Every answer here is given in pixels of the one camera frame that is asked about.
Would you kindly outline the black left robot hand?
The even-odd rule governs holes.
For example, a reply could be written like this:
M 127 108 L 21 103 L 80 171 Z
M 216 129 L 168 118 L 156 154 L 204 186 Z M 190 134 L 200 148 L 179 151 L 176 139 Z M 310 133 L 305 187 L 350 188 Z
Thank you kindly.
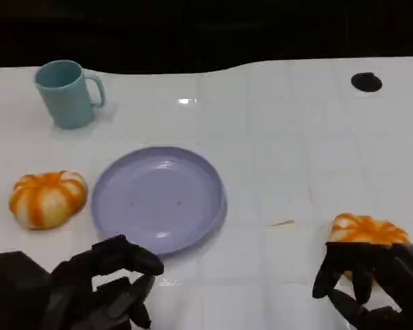
M 145 307 L 162 261 L 118 235 L 46 271 L 0 253 L 0 329 L 149 329 Z

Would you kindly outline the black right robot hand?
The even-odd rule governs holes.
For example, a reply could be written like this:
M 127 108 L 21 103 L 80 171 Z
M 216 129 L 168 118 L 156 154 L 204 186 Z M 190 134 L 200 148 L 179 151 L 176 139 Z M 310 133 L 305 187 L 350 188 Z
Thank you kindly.
M 377 283 L 400 307 L 364 307 Z M 413 243 L 327 242 L 313 298 L 328 297 L 356 329 L 413 329 Z

